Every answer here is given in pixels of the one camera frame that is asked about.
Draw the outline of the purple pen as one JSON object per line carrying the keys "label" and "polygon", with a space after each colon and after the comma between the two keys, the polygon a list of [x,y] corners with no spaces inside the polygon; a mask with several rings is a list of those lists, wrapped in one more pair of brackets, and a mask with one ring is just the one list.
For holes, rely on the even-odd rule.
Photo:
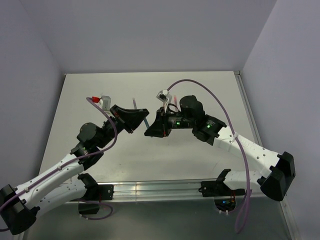
{"label": "purple pen", "polygon": [[137,110],[138,107],[137,107],[136,99],[134,97],[132,98],[132,102],[133,102],[134,109]]}

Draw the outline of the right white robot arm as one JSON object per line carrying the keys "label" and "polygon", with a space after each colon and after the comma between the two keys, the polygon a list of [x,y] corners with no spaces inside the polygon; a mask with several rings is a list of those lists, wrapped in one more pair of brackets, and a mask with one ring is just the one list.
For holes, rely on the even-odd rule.
{"label": "right white robot arm", "polygon": [[246,161],[244,171],[223,170],[216,179],[216,189],[222,195],[247,189],[261,192],[274,201],[281,202],[295,176],[294,157],[289,152],[268,150],[232,132],[231,127],[216,117],[205,113],[203,104],[194,95],[184,96],[180,111],[160,107],[153,124],[145,131],[146,137],[166,138],[172,130],[191,129],[199,141]]}

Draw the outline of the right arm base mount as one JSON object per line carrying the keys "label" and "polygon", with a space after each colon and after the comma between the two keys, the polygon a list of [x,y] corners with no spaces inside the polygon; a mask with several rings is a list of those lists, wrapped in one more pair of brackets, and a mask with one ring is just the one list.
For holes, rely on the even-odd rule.
{"label": "right arm base mount", "polygon": [[231,169],[224,169],[216,180],[205,180],[200,182],[198,192],[202,197],[222,197],[214,201],[215,207],[220,213],[229,214],[234,211],[237,206],[236,197],[244,196],[246,191],[244,188],[232,189],[225,184],[227,175]]}

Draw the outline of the blue pen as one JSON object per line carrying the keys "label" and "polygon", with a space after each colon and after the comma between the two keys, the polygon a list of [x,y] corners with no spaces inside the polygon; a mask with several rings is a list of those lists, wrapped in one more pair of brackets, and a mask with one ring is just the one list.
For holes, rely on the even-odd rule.
{"label": "blue pen", "polygon": [[144,119],[144,124],[145,124],[145,126],[146,126],[147,129],[150,127],[147,118]]}

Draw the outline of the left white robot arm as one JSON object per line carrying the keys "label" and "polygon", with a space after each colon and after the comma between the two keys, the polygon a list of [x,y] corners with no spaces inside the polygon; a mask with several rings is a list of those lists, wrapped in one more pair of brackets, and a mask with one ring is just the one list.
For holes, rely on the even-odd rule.
{"label": "left white robot arm", "polygon": [[28,182],[1,188],[0,216],[7,231],[18,235],[31,227],[41,210],[39,203],[52,203],[45,199],[48,194],[95,165],[104,152],[115,145],[121,131],[133,133],[149,115],[146,108],[124,109],[117,105],[112,106],[110,112],[112,116],[108,116],[101,127],[92,122],[83,124],[76,137],[78,144],[57,164]]}

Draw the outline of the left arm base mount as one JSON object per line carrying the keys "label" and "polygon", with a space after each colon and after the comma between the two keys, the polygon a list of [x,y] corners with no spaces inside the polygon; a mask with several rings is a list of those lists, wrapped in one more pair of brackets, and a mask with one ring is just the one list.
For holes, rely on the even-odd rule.
{"label": "left arm base mount", "polygon": [[[114,208],[104,202],[113,199],[113,184],[98,184],[95,187],[87,189],[83,197],[73,200],[77,202],[77,210],[79,216],[88,221],[104,220],[112,216]],[[104,216],[96,216],[99,210],[106,209],[107,214]]]}

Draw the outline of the pink pen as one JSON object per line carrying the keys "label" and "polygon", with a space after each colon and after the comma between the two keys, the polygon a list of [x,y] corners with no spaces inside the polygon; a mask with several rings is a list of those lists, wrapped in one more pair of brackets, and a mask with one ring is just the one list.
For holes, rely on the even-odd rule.
{"label": "pink pen", "polygon": [[174,104],[175,104],[176,106],[178,106],[177,96],[174,95],[173,99],[174,99]]}

